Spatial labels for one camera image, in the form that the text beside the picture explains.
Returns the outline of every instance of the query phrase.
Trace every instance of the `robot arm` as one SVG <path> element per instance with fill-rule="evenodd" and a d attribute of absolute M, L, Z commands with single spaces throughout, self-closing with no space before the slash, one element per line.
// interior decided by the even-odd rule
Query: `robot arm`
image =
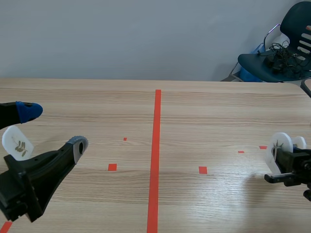
<path fill-rule="evenodd" d="M 34 120 L 43 111 L 38 104 L 22 102 L 0 104 L 0 110 L 2 116 L 6 116 L 0 129 Z M 55 190 L 87 146 L 85 137 L 75 136 L 59 150 L 25 161 L 17 161 L 12 155 L 5 156 L 8 171 L 0 174 L 0 209 L 6 218 L 15 221 L 26 214 L 33 222 L 42 216 Z"/>
<path fill-rule="evenodd" d="M 303 195 L 311 201 L 311 150 L 306 147 L 302 137 L 291 139 L 285 133 L 276 133 L 266 152 L 266 163 L 274 174 L 264 178 L 285 186 L 306 184 L 308 190 Z"/>

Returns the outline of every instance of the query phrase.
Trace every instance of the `red tape marker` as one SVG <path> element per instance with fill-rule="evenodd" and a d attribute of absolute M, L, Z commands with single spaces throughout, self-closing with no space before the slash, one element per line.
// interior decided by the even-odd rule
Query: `red tape marker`
<path fill-rule="evenodd" d="M 1 230 L 0 230 L 0 233 L 7 233 L 10 229 L 12 225 L 12 222 L 5 222 L 4 225 L 2 226 Z"/>
<path fill-rule="evenodd" d="M 147 233 L 157 233 L 158 227 L 160 122 L 161 90 L 155 90 L 155 112 L 151 146 Z"/>
<path fill-rule="evenodd" d="M 116 171 L 116 170 L 117 170 L 117 164 L 108 165 L 108 171 Z"/>
<path fill-rule="evenodd" d="M 206 166 L 200 166 L 199 167 L 199 173 L 207 175 L 207 167 Z"/>

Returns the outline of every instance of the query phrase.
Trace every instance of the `white plastic disc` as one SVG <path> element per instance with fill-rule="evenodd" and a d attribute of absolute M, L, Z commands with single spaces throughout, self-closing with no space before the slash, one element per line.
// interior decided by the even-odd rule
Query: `white plastic disc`
<path fill-rule="evenodd" d="M 307 148 L 306 140 L 303 137 L 297 136 L 297 137 L 292 138 L 292 143 L 294 144 L 295 147 L 299 149 Z"/>
<path fill-rule="evenodd" d="M 27 160 L 30 158 L 34 146 L 19 130 L 18 127 L 10 126 L 2 136 L 2 145 L 8 154 L 16 160 Z"/>
<path fill-rule="evenodd" d="M 281 174 L 280 169 L 276 165 L 275 158 L 273 155 L 273 148 L 275 145 L 279 147 L 282 146 L 283 151 L 293 152 L 293 143 L 291 138 L 286 133 L 275 133 L 267 147 L 265 162 L 268 165 L 269 169 L 272 171 L 273 174 Z"/>

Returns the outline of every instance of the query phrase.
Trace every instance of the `white wall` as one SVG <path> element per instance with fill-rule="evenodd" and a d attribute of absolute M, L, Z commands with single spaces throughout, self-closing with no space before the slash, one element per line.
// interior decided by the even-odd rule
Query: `white wall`
<path fill-rule="evenodd" d="M 0 77 L 218 81 L 297 0 L 0 0 Z"/>

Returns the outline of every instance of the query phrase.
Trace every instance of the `table surface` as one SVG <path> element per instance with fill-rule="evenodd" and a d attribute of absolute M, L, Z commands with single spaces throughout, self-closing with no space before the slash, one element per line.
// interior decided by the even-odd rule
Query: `table surface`
<path fill-rule="evenodd" d="M 305 185 L 267 183 L 263 176 L 270 171 L 259 149 L 276 132 L 311 142 L 311 99 L 298 86 L 0 79 L 1 102 L 44 108 L 40 118 L 18 125 L 35 155 L 57 150 L 74 135 L 89 140 L 45 214 L 34 223 L 22 216 L 9 232 L 145 233 L 156 89 L 162 90 L 159 233 L 310 230 Z M 6 155 L 2 147 L 0 154 Z M 108 171 L 109 164 L 117 171 Z M 199 166 L 209 174 L 199 174 Z M 0 172 L 6 170 L 0 161 Z"/>

